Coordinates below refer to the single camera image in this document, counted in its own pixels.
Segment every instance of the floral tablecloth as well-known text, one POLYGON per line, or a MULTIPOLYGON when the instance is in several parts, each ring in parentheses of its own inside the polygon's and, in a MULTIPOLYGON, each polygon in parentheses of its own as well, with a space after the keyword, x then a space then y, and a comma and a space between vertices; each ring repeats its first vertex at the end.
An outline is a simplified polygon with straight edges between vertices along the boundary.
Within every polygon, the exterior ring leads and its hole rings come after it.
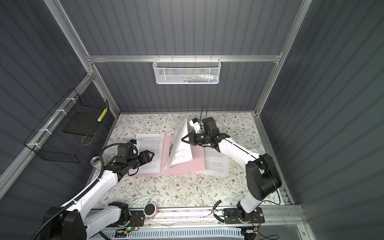
MULTIPOLYGON (((175 133, 185 117, 200 114, 121 114, 116 122, 108 144, 135 138, 137 133, 175 133)), ((230 135, 246 148, 256 148, 265 153, 251 113, 209 113, 220 132, 230 135)), ((116 154, 111 147, 103 154, 107 162, 116 154)), ((93 177, 99 174, 96 170, 93 177)), ((236 205, 248 192, 245 170, 230 160, 230 176, 216 177, 198 173, 179 174, 167 177, 128 177, 127 175, 100 198, 94 208, 104 208, 110 202, 119 201, 130 208, 141 208, 150 201, 159 207, 213 206, 219 199, 221 205, 236 205)), ((277 193, 266 200, 278 202, 277 193)))

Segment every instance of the pink folder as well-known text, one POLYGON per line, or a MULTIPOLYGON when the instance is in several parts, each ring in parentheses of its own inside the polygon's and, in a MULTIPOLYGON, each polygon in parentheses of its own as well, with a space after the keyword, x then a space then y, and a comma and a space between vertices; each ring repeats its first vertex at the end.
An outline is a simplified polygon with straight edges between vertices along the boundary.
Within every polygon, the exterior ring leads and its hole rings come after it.
POLYGON ((163 157, 161 159, 161 172, 158 173, 138 173, 135 177, 157 177, 157 176, 170 176, 175 174, 184 174, 190 172, 198 172, 205 170, 204 164, 204 150, 200 146, 192 146, 193 159, 188 162, 173 165, 164 169, 167 165, 169 158, 169 144, 175 141, 175 135, 165 135, 163 144, 163 157))

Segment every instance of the leaf pattern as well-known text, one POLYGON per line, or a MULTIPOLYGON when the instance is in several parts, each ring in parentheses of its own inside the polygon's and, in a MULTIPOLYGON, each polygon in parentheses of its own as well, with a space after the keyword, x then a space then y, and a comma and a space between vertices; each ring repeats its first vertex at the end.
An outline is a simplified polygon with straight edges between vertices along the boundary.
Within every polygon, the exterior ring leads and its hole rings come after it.
MULTIPOLYGON (((174 134, 185 117, 200 117, 198 114, 121 114, 116 122, 108 144, 126 142, 137 133, 174 134)), ((251 113, 208 113, 213 117, 220 132, 225 132, 246 148, 256 148, 265 153, 251 113)), ((103 154, 108 162, 117 152, 108 148, 103 154)), ((99 174, 96 167, 93 175, 99 174)), ((222 206, 236 205, 248 192, 245 171, 234 160, 230 160, 230 176, 216 177, 198 173, 167 177, 129 177, 110 188, 94 208, 104 208, 113 201, 124 202, 130 208, 142 208, 150 201, 159 207, 213 206, 219 199, 222 206)), ((277 193, 266 200, 278 201, 277 193)))

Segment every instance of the wire basket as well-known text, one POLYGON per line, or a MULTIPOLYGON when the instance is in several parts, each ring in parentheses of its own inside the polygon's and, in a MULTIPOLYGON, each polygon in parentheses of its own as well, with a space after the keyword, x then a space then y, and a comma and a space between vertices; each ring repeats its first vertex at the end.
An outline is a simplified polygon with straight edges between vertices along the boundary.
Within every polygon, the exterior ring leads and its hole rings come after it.
POLYGON ((153 60, 156 83, 158 84, 217 84, 221 62, 169 62, 153 60))
POLYGON ((42 132, 40 137, 31 142, 31 134, 24 145, 43 160, 73 163, 80 163, 83 159, 88 161, 89 153, 93 152, 91 143, 97 137, 98 127, 109 111, 108 101, 103 98, 76 95, 63 109, 56 111, 59 111, 59 114, 48 127, 38 130, 42 132), (66 129, 70 123, 73 125, 71 120, 83 116, 88 116, 87 119, 92 120, 86 121, 89 122, 89 130, 85 130, 82 135, 69 133, 66 129))

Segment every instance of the black wire basket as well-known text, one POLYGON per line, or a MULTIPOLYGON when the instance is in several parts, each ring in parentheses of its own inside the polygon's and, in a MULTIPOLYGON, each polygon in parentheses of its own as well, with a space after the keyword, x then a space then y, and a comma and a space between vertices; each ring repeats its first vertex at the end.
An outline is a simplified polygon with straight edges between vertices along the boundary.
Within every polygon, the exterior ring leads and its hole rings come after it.
POLYGON ((86 156, 94 152, 91 149, 93 139, 97 137, 98 128, 109 111, 108 101, 77 94, 63 109, 56 111, 57 116, 51 123, 37 131, 40 137, 36 138, 32 133, 24 145, 43 160, 88 161, 86 156))

